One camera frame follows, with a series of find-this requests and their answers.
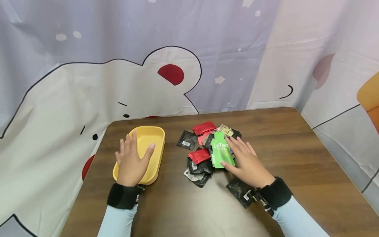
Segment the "cartoon curtain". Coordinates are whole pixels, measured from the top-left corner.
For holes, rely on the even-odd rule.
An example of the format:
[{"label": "cartoon curtain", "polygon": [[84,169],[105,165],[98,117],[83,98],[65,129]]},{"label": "cartoon curtain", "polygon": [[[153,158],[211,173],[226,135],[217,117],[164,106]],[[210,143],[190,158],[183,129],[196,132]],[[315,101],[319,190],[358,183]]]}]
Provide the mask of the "cartoon curtain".
[{"label": "cartoon curtain", "polygon": [[378,212],[378,11],[375,0],[2,1],[0,236],[60,234],[113,121],[282,106]]}]

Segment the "white curtain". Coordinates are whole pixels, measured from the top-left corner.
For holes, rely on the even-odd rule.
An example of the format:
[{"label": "white curtain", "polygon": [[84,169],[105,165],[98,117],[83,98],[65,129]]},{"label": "white curtain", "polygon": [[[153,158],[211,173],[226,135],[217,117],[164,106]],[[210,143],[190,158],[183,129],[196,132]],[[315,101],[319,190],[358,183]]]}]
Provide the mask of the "white curtain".
[{"label": "white curtain", "polygon": [[247,106],[298,109],[377,213],[379,112],[365,107],[379,106],[378,12],[375,0],[282,1]]}]

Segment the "green package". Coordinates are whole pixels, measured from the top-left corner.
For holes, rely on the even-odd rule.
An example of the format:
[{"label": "green package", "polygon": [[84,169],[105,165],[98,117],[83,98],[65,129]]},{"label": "green package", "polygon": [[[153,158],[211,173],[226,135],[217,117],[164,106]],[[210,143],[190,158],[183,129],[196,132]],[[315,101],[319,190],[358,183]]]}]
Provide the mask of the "green package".
[{"label": "green package", "polygon": [[221,162],[227,162],[235,166],[230,147],[225,140],[224,133],[215,132],[215,138],[211,142],[213,154],[211,159],[215,168],[223,168]]}]

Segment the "yellow tray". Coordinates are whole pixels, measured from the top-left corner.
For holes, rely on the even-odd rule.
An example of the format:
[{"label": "yellow tray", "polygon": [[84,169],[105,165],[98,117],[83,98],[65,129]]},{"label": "yellow tray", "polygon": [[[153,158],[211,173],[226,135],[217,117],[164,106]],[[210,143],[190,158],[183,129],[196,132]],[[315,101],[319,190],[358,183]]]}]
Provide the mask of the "yellow tray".
[{"label": "yellow tray", "polygon": [[[154,153],[150,158],[149,165],[146,173],[143,176],[139,184],[149,185],[152,184],[158,177],[159,166],[161,165],[163,146],[165,142],[164,130],[160,127],[141,126],[136,127],[130,131],[129,135],[132,136],[132,132],[137,134],[137,146],[138,155],[142,158],[145,155],[146,149],[151,143],[155,143]],[[117,181],[118,176],[118,163],[113,168],[113,178]]]}]

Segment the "barcode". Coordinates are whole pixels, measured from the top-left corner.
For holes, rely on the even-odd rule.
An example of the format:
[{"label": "barcode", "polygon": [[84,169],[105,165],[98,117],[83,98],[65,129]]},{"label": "barcode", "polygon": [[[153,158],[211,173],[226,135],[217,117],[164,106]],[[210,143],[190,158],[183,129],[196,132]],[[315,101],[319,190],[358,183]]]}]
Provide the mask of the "barcode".
[{"label": "barcode", "polygon": [[247,196],[249,193],[251,192],[251,190],[249,190],[243,197],[246,201],[248,201],[250,198]]},{"label": "barcode", "polygon": [[197,170],[197,165],[193,161],[191,161],[191,164],[192,164],[192,169]]},{"label": "barcode", "polygon": [[187,141],[183,141],[182,144],[185,145],[185,146],[190,146],[191,145],[191,143],[189,143]]}]

